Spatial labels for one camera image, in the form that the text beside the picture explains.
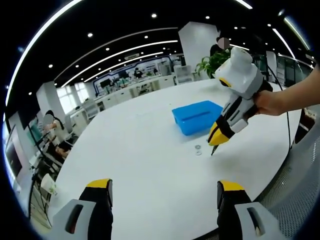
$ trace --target window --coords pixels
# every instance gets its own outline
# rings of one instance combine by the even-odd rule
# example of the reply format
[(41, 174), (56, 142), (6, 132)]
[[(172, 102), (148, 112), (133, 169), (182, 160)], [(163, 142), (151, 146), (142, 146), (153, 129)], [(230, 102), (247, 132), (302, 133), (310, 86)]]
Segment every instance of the window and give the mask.
[(65, 86), (64, 88), (58, 88), (56, 90), (60, 103), (62, 105), (65, 114), (68, 114), (73, 109), (76, 108), (77, 104), (74, 96), (71, 93), (70, 86)]
[(80, 83), (76, 83), (74, 86), (75, 86), (76, 93), (79, 96), (80, 102), (83, 103), (86, 99), (89, 98), (89, 94), (85, 84), (83, 82), (80, 82)]

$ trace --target white table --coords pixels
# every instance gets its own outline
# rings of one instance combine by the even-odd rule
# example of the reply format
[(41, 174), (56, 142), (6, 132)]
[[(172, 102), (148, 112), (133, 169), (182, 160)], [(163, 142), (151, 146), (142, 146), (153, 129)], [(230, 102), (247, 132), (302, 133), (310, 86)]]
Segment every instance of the white table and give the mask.
[[(171, 110), (230, 92), (217, 80), (197, 81), (134, 98), (100, 112), (77, 140), (56, 180), (52, 220), (94, 180), (113, 179), (112, 239), (188, 240), (217, 226), (217, 181), (235, 181), (254, 200), (289, 148), (287, 117), (257, 115), (213, 156), (205, 135), (184, 136)], [(301, 111), (289, 113), (291, 140)], [(196, 155), (195, 145), (201, 145)]]

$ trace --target person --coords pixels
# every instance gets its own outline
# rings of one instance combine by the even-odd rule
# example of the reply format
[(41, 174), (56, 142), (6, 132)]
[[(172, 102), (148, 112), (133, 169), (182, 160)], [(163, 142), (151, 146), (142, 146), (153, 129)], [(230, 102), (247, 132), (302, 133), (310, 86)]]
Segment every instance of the person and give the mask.
[(142, 77), (142, 74), (143, 73), (142, 73), (142, 71), (139, 70), (139, 68), (136, 67), (134, 69), (134, 74), (133, 75), (135, 76), (135, 78), (140, 79)]
[(258, 114), (272, 116), (320, 104), (319, 65), (317, 64), (303, 81), (283, 91), (261, 91), (254, 102), (258, 108)]
[(51, 130), (51, 133), (53, 135), (53, 140), (57, 139), (58, 140), (58, 144), (55, 147), (55, 151), (60, 154), (62, 157), (66, 158), (71, 150), (71, 145), (65, 141), (65, 139), (67, 138), (68, 134), (64, 131), (65, 127), (63, 125), (63, 123), (61, 122), (61, 120), (57, 117), (55, 117), (54, 112), (52, 110), (49, 110), (45, 113), (50, 114), (53, 116), (53, 123), (49, 124), (46, 126), (47, 130)]
[(223, 49), (218, 46), (219, 39), (220, 39), (220, 37), (217, 37), (215, 39), (216, 44), (212, 45), (212, 47), (210, 48), (210, 57), (212, 57), (216, 52), (220, 53), (223, 51)]

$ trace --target white pillar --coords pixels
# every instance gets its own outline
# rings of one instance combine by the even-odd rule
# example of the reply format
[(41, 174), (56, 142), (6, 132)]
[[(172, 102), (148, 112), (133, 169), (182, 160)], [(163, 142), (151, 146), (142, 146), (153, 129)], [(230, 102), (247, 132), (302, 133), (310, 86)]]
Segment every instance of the white pillar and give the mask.
[[(277, 57), (276, 54), (273, 51), (266, 51), (266, 60), (268, 63), (268, 66), (272, 69), (273, 73), (277, 76)], [(275, 82), (276, 79), (271, 73), (271, 71), (268, 69), (269, 72), (269, 81)]]
[(95, 90), (94, 84), (92, 82), (86, 82), (84, 85), (85, 85), (85, 88), (89, 94), (89, 98), (95, 99), (96, 98), (96, 90)]
[(78, 96), (78, 93), (77, 93), (77, 90), (76, 90), (76, 86), (72, 85), (72, 86), (70, 86), (70, 89), (71, 89), (71, 94), (73, 95), (75, 104), (77, 106), (81, 106), (81, 101), (80, 101), (80, 98)]
[[(219, 36), (220, 32), (215, 25), (193, 21), (179, 31), (185, 63), (191, 66), (192, 72), (203, 57), (210, 56), (210, 49), (217, 43), (216, 38)], [(209, 78), (204, 71), (200, 76), (202, 79)]]
[(36, 98), (38, 99), (40, 111), (44, 116), (48, 110), (52, 110), (54, 115), (64, 121), (65, 112), (61, 106), (57, 88), (53, 81), (42, 84), (39, 90), (36, 92)]

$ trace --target human arm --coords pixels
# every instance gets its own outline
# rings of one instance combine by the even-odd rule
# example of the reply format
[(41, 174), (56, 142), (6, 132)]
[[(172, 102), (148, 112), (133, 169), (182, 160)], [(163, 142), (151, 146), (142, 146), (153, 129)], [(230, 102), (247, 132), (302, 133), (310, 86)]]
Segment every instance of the human arm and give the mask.
[(262, 91), (255, 98), (259, 114), (278, 116), (288, 111), (320, 104), (320, 68), (317, 65), (303, 81), (283, 91)]

